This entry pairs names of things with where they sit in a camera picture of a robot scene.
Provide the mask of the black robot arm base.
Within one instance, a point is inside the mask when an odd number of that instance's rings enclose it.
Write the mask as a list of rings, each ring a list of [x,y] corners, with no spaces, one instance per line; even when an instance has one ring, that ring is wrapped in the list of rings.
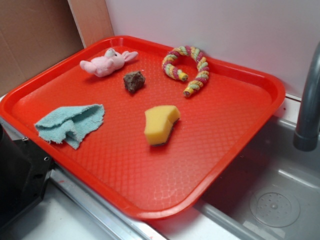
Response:
[[[13,140],[0,127],[0,230],[39,204],[52,158],[30,139]]]

